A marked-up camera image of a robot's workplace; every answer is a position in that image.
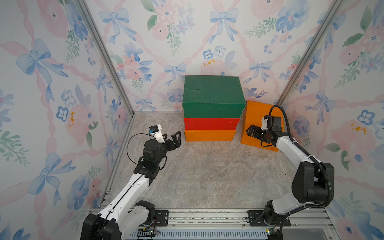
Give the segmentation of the red shoebox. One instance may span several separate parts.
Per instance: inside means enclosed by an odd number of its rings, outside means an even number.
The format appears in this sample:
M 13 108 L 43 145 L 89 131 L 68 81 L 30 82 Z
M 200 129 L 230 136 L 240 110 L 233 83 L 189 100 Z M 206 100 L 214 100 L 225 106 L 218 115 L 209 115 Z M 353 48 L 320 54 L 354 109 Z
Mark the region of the red shoebox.
M 240 119 L 227 118 L 184 118 L 185 130 L 233 131 Z

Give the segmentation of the green shoebox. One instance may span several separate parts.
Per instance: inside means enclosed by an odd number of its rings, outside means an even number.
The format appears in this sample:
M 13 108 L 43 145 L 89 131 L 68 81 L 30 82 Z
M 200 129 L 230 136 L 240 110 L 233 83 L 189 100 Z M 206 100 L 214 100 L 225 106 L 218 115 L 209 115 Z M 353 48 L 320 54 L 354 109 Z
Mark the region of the green shoebox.
M 185 77 L 183 111 L 185 118 L 239 119 L 246 100 L 239 77 Z

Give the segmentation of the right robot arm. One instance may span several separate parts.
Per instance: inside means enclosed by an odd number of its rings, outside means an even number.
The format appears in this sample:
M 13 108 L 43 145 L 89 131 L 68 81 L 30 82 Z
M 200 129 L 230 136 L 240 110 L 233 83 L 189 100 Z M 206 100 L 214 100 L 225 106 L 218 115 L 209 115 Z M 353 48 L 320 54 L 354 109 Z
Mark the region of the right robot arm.
M 334 199 L 335 169 L 305 150 L 290 131 L 284 132 L 282 119 L 266 115 L 260 127 L 251 125 L 247 135 L 261 142 L 262 147 L 276 147 L 294 164 L 295 176 L 291 190 L 267 202 L 262 220 L 269 226 L 307 208 L 322 209 Z

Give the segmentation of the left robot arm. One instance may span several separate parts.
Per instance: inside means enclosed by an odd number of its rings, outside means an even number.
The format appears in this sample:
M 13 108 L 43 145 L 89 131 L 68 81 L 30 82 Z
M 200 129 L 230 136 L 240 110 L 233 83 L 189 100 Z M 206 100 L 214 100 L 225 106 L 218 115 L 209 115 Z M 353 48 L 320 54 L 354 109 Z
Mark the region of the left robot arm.
M 151 126 L 143 154 L 120 193 L 97 215 L 89 214 L 82 226 L 82 240 L 125 240 L 139 226 L 155 224 L 155 206 L 138 198 L 166 166 L 167 153 L 181 146 L 181 132 L 170 137 Z

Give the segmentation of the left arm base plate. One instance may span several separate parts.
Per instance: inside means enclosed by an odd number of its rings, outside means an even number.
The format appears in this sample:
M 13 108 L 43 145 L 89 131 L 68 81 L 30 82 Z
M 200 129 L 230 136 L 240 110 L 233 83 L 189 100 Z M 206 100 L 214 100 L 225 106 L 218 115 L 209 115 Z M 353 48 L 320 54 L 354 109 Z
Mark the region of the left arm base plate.
M 168 210 L 155 210 L 153 213 L 150 213 L 147 221 L 139 225 L 139 227 L 167 227 L 169 222 L 169 213 L 170 212 Z

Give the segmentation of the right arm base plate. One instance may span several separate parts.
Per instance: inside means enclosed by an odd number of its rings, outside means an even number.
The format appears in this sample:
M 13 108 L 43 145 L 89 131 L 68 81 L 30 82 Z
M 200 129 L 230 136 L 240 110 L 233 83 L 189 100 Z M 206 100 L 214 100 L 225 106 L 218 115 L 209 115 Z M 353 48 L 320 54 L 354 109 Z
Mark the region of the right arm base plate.
M 262 210 L 248 210 L 246 222 L 251 227 L 279 227 L 283 222 L 283 227 L 290 227 L 291 222 L 288 217 L 275 213 L 265 213 Z

